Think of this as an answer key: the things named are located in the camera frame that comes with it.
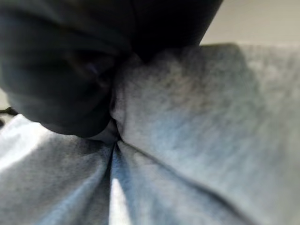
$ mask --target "gray cloth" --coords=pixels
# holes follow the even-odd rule
[[[112,145],[18,116],[0,134],[0,224],[300,224],[300,48],[133,58]]]

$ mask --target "dark fabric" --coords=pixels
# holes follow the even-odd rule
[[[0,0],[0,86],[11,105],[61,134],[90,137],[110,119],[110,83],[144,61],[199,44],[220,0]]]

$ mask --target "black fabric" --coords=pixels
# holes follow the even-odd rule
[[[90,137],[109,119],[115,69],[199,44],[219,0],[0,0],[0,86],[28,119]]]

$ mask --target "gray sweatpants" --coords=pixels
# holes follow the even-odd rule
[[[299,225],[300,48],[216,45],[133,58],[121,140],[0,134],[2,225]]]

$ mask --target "wrinkled cloth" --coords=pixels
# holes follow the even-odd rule
[[[198,46],[222,0],[0,0],[0,87],[27,119],[89,138],[131,54]]]
[[[0,224],[300,224],[300,48],[132,58],[111,145],[17,116],[0,134]]]

